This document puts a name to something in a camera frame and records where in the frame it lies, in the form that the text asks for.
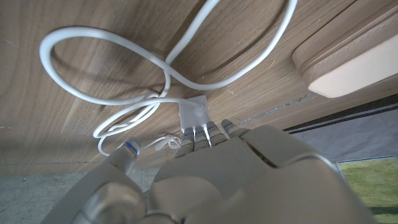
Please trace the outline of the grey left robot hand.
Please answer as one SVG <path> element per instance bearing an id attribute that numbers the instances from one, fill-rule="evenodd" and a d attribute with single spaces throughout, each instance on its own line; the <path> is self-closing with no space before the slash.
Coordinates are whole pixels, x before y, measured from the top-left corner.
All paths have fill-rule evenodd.
<path id="1" fill-rule="evenodd" d="M 263 125 L 188 128 L 148 191 L 128 176 L 141 152 L 124 141 L 84 176 L 45 223 L 374 223 L 333 164 Z"/>

